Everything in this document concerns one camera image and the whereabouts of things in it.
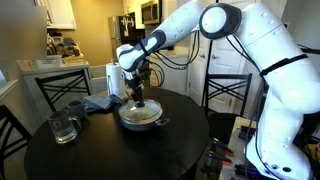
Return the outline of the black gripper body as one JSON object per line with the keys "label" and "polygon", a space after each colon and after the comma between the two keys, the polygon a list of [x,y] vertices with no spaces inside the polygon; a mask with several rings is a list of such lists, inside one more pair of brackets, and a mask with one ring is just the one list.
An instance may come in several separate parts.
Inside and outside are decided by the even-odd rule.
{"label": "black gripper body", "polygon": [[138,70],[134,70],[132,72],[125,73],[125,79],[128,83],[128,86],[132,90],[138,90],[142,88],[141,85],[141,75]]}

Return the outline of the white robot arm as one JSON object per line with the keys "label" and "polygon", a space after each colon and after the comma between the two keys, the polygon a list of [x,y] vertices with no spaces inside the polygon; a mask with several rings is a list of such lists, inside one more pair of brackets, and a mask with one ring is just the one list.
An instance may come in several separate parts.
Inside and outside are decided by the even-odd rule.
{"label": "white robot arm", "polygon": [[208,7],[190,0],[138,44],[116,49],[117,59],[137,95],[138,69],[151,53],[172,46],[194,31],[211,40],[236,36],[269,85],[257,129],[246,146],[246,158],[264,176],[311,180],[307,156],[293,140],[306,114],[320,111],[319,76],[278,17],[258,2],[241,10],[225,3]]}

